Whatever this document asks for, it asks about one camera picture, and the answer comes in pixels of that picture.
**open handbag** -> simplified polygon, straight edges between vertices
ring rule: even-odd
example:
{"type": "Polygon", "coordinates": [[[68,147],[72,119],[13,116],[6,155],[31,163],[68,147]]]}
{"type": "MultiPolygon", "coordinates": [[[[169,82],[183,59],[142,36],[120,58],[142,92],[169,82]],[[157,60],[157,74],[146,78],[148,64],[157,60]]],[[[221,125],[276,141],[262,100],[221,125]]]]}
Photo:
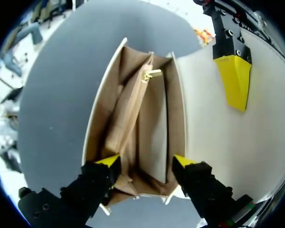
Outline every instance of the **open handbag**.
{"type": "Polygon", "coordinates": [[[83,163],[120,154],[122,174],[106,206],[140,194],[168,196],[177,187],[174,154],[184,156],[181,82],[170,58],[125,46],[105,72],[86,133],[83,163]]]}

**gray table surface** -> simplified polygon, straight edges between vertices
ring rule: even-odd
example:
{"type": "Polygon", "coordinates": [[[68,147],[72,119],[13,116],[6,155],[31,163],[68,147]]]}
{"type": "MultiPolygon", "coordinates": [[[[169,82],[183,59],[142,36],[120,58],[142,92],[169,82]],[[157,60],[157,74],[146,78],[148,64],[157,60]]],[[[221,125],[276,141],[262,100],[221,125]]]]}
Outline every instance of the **gray table surface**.
{"type": "MultiPolygon", "coordinates": [[[[176,57],[200,48],[184,19],[135,0],[94,0],[79,7],[49,39],[23,91],[19,151],[33,190],[58,195],[80,173],[88,118],[105,69],[124,37],[139,51],[176,57]]],[[[95,227],[194,227],[198,215],[190,202],[160,198],[127,200],[107,217],[98,210],[95,227]]]]}

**zipper pull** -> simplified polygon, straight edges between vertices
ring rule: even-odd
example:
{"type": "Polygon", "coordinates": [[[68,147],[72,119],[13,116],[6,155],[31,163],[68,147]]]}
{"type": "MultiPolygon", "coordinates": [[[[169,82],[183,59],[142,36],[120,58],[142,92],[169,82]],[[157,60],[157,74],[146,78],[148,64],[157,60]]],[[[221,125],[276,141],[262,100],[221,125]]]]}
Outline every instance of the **zipper pull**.
{"type": "Polygon", "coordinates": [[[142,82],[143,83],[148,83],[150,78],[153,77],[160,77],[163,76],[162,70],[158,69],[158,70],[148,70],[145,71],[143,76],[142,76],[142,82]]]}

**screw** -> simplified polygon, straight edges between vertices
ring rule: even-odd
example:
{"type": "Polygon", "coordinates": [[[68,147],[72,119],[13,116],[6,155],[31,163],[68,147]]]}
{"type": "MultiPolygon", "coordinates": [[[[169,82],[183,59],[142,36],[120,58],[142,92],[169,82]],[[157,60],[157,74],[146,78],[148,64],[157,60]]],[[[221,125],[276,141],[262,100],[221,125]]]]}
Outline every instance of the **screw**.
{"type": "Polygon", "coordinates": [[[239,24],[239,23],[240,23],[240,21],[239,21],[239,19],[238,19],[238,18],[233,18],[233,21],[234,21],[235,23],[237,23],[237,24],[239,24]]]}
{"type": "Polygon", "coordinates": [[[245,43],[245,40],[243,37],[239,37],[239,41],[241,41],[242,43],[245,43]]]}
{"type": "Polygon", "coordinates": [[[233,36],[234,34],[233,34],[233,31],[232,30],[227,30],[227,35],[229,35],[229,36],[233,36]]]}
{"type": "Polygon", "coordinates": [[[232,192],[232,187],[227,187],[227,191],[232,192]]]}
{"type": "Polygon", "coordinates": [[[47,203],[43,204],[42,209],[43,210],[48,210],[49,209],[49,205],[47,203]]]}
{"type": "Polygon", "coordinates": [[[223,16],[225,16],[225,15],[227,14],[226,11],[224,11],[223,9],[221,9],[220,13],[221,13],[223,16]]]}
{"type": "Polygon", "coordinates": [[[35,211],[35,212],[34,212],[34,218],[35,218],[35,219],[38,219],[39,217],[40,217],[39,212],[38,212],[38,211],[35,211]]]}
{"type": "Polygon", "coordinates": [[[237,56],[241,56],[242,55],[241,51],[240,50],[236,50],[236,55],[237,56]]]}
{"type": "Polygon", "coordinates": [[[23,187],[21,189],[19,189],[19,198],[22,199],[23,197],[25,197],[26,195],[30,194],[32,192],[31,189],[23,187]]]}

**white leather flap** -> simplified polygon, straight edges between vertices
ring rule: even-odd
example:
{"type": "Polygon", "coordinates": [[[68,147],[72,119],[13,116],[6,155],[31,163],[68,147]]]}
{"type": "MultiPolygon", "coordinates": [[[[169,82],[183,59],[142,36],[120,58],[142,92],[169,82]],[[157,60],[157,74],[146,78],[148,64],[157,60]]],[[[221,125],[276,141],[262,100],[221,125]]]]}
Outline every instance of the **white leather flap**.
{"type": "Polygon", "coordinates": [[[285,178],[285,59],[242,31],[251,50],[247,109],[228,106],[212,46],[178,59],[186,113],[186,157],[205,161],[234,198],[272,195],[285,178]]]}

